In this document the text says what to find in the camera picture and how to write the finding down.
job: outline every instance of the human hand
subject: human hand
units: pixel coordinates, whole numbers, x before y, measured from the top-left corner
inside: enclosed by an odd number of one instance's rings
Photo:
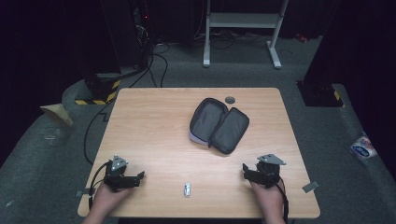
[[[279,180],[277,184],[285,191],[283,181]],[[283,220],[283,197],[282,193],[276,186],[266,189],[265,186],[250,182],[257,201],[262,209],[262,214],[266,224],[284,224]]]
[[[114,192],[108,185],[101,183],[93,198],[91,211],[82,223],[102,223],[105,217],[133,191],[134,189],[131,188],[121,189],[118,192]]]

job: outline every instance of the black cable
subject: black cable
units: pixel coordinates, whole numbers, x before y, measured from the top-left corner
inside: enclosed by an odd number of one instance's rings
[[[165,53],[166,51],[168,51],[168,50],[171,48],[171,46],[170,46],[169,43],[157,44],[154,48],[157,48],[157,47],[159,47],[159,46],[166,46],[167,49],[166,49],[166,50],[163,50],[163,51],[160,51],[160,52],[155,52],[155,53],[153,53],[153,54],[163,54],[163,53]]]
[[[199,34],[199,32],[200,32],[200,30],[201,30],[202,23],[203,23],[203,21],[204,21],[204,14],[205,14],[205,1],[202,0],[201,20],[200,20],[200,22],[199,22],[199,26],[198,26],[197,32],[196,32],[195,35],[194,35],[194,38]]]
[[[288,200],[288,197],[286,196],[285,183],[283,182],[283,179],[281,177],[279,177],[279,179],[282,181],[283,189],[285,191],[283,191],[282,188],[277,183],[275,183],[275,186],[279,189],[280,193],[282,194],[282,198],[283,198],[283,220],[285,221],[285,223],[288,223],[289,200]]]
[[[153,56],[160,57],[165,61],[165,69],[163,70],[163,76],[161,78],[161,84],[160,84],[160,87],[162,88],[163,87],[163,79],[165,78],[166,71],[168,70],[168,61],[166,61],[166,59],[161,55],[153,54]]]
[[[140,76],[134,83],[132,83],[132,84],[129,86],[129,88],[132,88],[132,86],[134,86],[134,84],[136,84],[136,82],[138,82],[138,81],[149,71],[149,68],[151,67],[151,65],[152,65],[152,61],[151,61],[151,63],[149,64],[149,66],[148,66],[148,68],[146,69],[146,71],[142,74],[142,76]]]
[[[154,87],[157,88],[157,82],[155,81],[154,74],[151,72],[151,69],[150,69],[153,62],[154,62],[154,57],[152,57],[152,55],[151,55],[151,63],[150,63],[150,65],[148,63],[148,71],[150,73],[151,81],[154,84]]]
[[[262,41],[267,41],[270,36],[269,35],[257,35],[257,36],[248,36],[248,37],[252,37],[252,39],[250,39],[250,40],[238,40],[239,38],[246,38],[246,37],[245,36],[237,37],[235,39],[235,43],[238,43],[238,44],[240,44],[240,43],[242,43],[242,44],[245,44],[245,43],[260,43]]]
[[[139,73],[143,72],[145,69],[146,69],[146,67],[142,67],[142,68],[139,68],[136,71],[124,74],[124,75],[119,76],[119,77],[101,77],[101,79],[103,81],[119,81],[119,80],[122,80],[122,79],[127,78],[127,77],[134,77],[135,75],[138,75]]]
[[[104,179],[101,179],[101,180],[99,180],[98,182],[96,182],[96,183],[93,185],[93,187],[95,188],[95,186],[96,186],[97,184],[99,184],[100,182],[102,182],[102,181],[104,181]]]
[[[104,111],[109,105],[111,105],[111,104],[115,101],[115,99],[116,99],[116,98],[114,98],[109,104],[105,105],[98,113],[96,113],[96,115],[93,117],[93,119],[91,119],[91,122],[90,122],[90,124],[88,125],[87,130],[85,131],[85,136],[84,136],[84,148],[83,148],[84,157],[85,157],[85,160],[86,160],[89,164],[91,164],[91,165],[93,165],[93,162],[88,158],[88,155],[87,155],[87,138],[88,138],[88,131],[90,130],[91,125],[93,124],[93,121],[96,119],[96,117],[98,117],[100,114],[102,114],[102,111]]]
[[[212,48],[214,48],[214,49],[228,49],[228,48],[230,48],[230,47],[233,45],[233,43],[235,42],[235,37],[234,37],[233,35],[221,35],[220,37],[214,38],[213,40],[218,40],[218,41],[231,41],[231,43],[230,43],[228,46],[223,47],[223,48],[216,47],[215,45],[213,45],[213,43],[214,43],[215,41],[211,41],[211,42],[210,42],[210,47],[212,47]]]
[[[109,117],[107,116],[107,113],[99,113],[99,115],[103,115],[102,122],[108,122]]]
[[[93,198],[92,198],[92,195],[93,195],[93,186],[94,186],[93,183],[95,182],[95,179],[96,179],[96,177],[98,176],[99,172],[100,172],[105,166],[108,166],[111,162],[112,162],[112,161],[107,161],[107,162],[105,162],[101,167],[99,167],[99,169],[96,171],[95,175],[94,175],[93,178],[92,178],[92,182],[91,182],[91,186],[90,186],[90,191],[89,191],[89,194],[88,194],[88,196],[89,196],[88,203],[89,203],[90,210],[91,210],[92,204],[93,204]]]

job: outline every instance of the dark background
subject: dark background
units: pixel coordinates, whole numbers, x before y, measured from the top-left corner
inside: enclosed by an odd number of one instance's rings
[[[97,6],[99,1],[90,2]],[[276,10],[278,6],[277,1],[252,0],[242,6],[241,1],[224,2],[226,5],[213,1],[213,9],[260,12],[257,8],[264,2],[268,4],[265,10]],[[364,130],[396,176],[392,139],[396,133],[392,105],[396,96],[392,74],[396,22],[392,13],[396,6],[389,0],[345,0],[338,6],[339,3],[290,1],[280,37],[294,38],[300,34],[309,39],[324,35],[306,81],[346,86]],[[201,12],[202,2],[178,4],[185,4],[181,8],[193,5],[195,29],[201,19],[197,11]],[[96,8],[100,13],[99,7],[86,7],[87,11]],[[3,163],[27,128],[42,114],[39,106],[59,104],[64,90],[83,79],[83,75],[65,44],[61,1],[2,1],[0,10]]]

